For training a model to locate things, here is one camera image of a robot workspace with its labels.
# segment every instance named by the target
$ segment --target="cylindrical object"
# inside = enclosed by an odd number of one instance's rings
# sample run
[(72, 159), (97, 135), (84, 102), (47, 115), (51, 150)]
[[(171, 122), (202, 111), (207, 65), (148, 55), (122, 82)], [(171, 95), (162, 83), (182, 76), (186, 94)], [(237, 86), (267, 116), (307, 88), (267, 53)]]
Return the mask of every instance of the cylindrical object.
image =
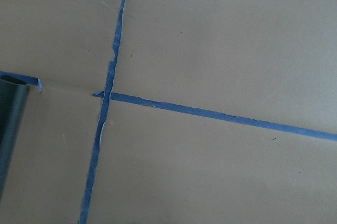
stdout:
[(0, 198), (28, 91), (26, 82), (0, 76)]

